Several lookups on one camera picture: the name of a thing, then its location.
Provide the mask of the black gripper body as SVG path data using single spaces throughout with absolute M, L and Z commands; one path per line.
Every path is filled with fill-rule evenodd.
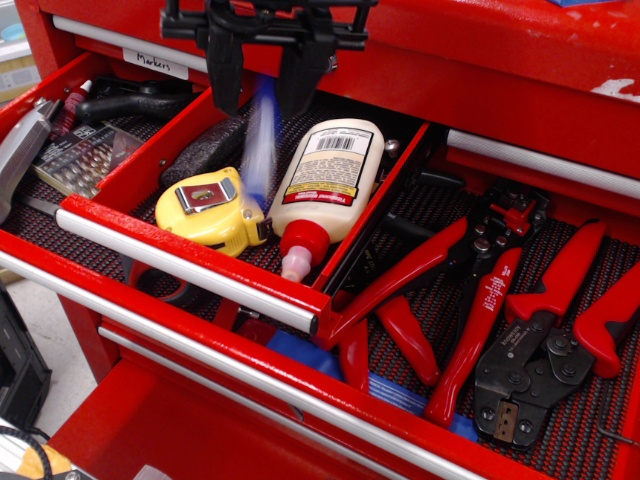
M 168 1 L 161 36 L 193 40 L 204 50 L 209 34 L 257 45 L 326 45 L 362 50 L 366 22 L 376 1 L 206 1 L 198 11 Z

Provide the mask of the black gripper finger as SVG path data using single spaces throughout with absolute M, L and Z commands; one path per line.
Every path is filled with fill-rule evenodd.
M 283 49 L 275 93 L 284 118 L 294 118 L 307 110 L 334 53 L 335 43 L 321 40 L 307 40 Z
M 229 116 L 236 116 L 238 113 L 243 61 L 241 40 L 232 32 L 211 24 L 206 63 L 213 100 L 215 107 Z

